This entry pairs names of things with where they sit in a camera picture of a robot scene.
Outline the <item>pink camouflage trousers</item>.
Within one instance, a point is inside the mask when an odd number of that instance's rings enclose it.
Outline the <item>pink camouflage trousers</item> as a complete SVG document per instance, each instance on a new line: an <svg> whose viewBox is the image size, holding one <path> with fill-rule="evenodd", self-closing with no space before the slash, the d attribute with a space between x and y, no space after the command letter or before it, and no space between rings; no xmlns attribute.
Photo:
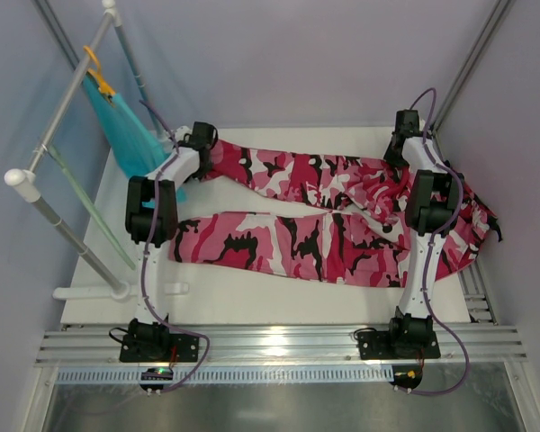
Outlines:
<svg viewBox="0 0 540 432"><path fill-rule="evenodd" d="M168 257L307 281L402 287L413 174L369 157L245 148L219 140L209 179L226 177L268 199L314 208L304 216L223 211L181 220Z"/></svg>

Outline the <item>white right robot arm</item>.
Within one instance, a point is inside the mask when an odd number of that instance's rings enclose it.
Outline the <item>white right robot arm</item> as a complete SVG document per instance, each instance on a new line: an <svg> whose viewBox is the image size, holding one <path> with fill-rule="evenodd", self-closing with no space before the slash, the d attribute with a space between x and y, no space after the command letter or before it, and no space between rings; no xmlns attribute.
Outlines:
<svg viewBox="0 0 540 432"><path fill-rule="evenodd" d="M396 112L384 160L414 174L404 217L411 240L409 267L389 339L393 347L421 349L430 346L435 335L432 294L446 236L462 205L463 180L437 154L413 109Z"/></svg>

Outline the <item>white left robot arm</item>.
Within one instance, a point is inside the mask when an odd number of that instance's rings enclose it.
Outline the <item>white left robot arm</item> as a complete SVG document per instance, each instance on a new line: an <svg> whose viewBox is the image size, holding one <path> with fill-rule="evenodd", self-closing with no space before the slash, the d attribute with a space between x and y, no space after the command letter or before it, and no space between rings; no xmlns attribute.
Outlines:
<svg viewBox="0 0 540 432"><path fill-rule="evenodd" d="M212 169L211 150L218 137L218 130L208 122L197 121L191 129L181 127L174 132L174 147L166 160L147 175L129 180L125 228L138 255L134 319L140 324L167 324L164 266L178 226L178 190Z"/></svg>

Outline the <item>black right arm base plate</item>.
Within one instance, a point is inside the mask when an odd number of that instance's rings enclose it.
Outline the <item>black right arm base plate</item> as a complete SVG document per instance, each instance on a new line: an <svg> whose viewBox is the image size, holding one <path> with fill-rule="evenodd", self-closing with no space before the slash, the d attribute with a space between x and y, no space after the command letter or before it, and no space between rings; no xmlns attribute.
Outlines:
<svg viewBox="0 0 540 432"><path fill-rule="evenodd" d="M389 330L359 328L352 334L361 360L422 360L441 357L435 333L430 339L418 340Z"/></svg>

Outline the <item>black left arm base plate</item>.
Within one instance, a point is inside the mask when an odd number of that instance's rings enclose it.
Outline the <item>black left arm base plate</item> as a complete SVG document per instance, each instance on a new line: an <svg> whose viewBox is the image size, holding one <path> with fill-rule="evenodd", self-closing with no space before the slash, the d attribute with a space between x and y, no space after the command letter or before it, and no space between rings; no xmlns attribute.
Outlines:
<svg viewBox="0 0 540 432"><path fill-rule="evenodd" d="M127 328L112 328L112 339L121 346L122 363L195 363L200 339L185 333L171 333L158 323L133 319Z"/></svg>

